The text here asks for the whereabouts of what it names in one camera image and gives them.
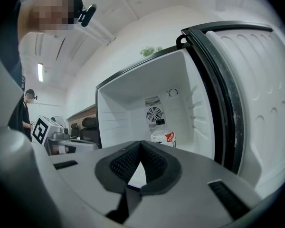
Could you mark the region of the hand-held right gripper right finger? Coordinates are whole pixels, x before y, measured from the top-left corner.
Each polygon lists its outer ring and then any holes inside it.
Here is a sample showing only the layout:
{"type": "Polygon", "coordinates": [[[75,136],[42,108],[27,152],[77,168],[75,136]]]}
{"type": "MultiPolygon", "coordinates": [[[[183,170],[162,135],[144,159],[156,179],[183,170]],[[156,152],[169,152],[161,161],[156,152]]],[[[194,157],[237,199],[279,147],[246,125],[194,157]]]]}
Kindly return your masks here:
{"type": "Polygon", "coordinates": [[[260,196],[242,178],[212,159],[155,144],[179,160],[182,175],[165,194],[142,198],[125,221],[128,228],[219,228],[233,222],[233,218],[209,187],[222,181],[248,209],[255,207],[260,196]]]}

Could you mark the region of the green potted plant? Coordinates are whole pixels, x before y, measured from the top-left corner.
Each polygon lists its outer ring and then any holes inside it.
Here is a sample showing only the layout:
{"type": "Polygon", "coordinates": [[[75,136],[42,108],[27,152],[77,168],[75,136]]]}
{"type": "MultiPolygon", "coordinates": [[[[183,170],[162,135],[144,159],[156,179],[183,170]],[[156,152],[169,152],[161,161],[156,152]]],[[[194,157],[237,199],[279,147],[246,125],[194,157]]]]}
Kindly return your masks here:
{"type": "Polygon", "coordinates": [[[143,57],[148,57],[151,56],[154,53],[162,51],[162,47],[145,47],[140,51],[140,55],[143,57]]]}

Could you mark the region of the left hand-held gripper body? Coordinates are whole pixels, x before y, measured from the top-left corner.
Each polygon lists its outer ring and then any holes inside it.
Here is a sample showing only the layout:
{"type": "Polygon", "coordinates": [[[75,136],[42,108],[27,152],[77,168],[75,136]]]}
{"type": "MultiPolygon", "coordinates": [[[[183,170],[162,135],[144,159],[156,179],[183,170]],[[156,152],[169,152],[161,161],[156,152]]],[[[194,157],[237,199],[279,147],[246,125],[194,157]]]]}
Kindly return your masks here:
{"type": "Polygon", "coordinates": [[[48,155],[66,154],[69,149],[60,141],[69,138],[68,129],[53,118],[40,115],[32,130],[32,141],[45,147],[48,155]]]}

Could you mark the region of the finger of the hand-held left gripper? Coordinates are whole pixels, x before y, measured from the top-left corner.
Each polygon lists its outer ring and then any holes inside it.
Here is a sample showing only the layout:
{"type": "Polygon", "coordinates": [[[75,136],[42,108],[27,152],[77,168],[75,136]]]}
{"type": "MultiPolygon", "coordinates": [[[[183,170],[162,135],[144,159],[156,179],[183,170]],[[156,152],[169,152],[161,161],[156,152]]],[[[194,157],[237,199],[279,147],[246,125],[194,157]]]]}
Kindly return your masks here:
{"type": "Polygon", "coordinates": [[[68,139],[58,142],[59,153],[88,152],[98,150],[99,148],[97,143],[78,139],[68,139]]]}

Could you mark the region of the white standing fan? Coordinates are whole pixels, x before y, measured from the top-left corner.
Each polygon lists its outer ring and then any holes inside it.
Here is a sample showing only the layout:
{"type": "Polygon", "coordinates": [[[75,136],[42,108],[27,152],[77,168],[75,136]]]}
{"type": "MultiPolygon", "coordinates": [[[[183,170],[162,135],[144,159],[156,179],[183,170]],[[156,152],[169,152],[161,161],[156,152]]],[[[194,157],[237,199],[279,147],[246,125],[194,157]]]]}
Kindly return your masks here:
{"type": "Polygon", "coordinates": [[[53,116],[53,117],[51,117],[51,120],[56,122],[57,124],[61,125],[62,127],[66,128],[66,123],[61,116],[58,116],[58,115],[53,116]]]}

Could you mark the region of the person's black shirt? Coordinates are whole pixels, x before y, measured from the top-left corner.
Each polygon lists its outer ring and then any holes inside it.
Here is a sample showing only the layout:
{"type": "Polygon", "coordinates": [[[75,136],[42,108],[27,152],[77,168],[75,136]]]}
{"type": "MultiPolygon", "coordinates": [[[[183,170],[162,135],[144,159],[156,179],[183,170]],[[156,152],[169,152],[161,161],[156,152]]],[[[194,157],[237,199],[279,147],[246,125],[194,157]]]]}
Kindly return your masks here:
{"type": "Polygon", "coordinates": [[[23,94],[25,73],[19,53],[19,13],[21,2],[0,26],[0,127],[24,133],[23,94]]]}

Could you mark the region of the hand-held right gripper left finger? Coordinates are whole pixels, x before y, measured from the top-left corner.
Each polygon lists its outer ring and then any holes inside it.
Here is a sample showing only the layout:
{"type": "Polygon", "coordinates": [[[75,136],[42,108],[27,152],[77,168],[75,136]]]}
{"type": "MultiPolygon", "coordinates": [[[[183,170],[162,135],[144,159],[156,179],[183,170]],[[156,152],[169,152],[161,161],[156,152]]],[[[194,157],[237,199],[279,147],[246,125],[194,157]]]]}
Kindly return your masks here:
{"type": "Polygon", "coordinates": [[[139,141],[98,150],[53,155],[66,184],[95,211],[123,224],[141,201],[143,166],[139,141]]]}

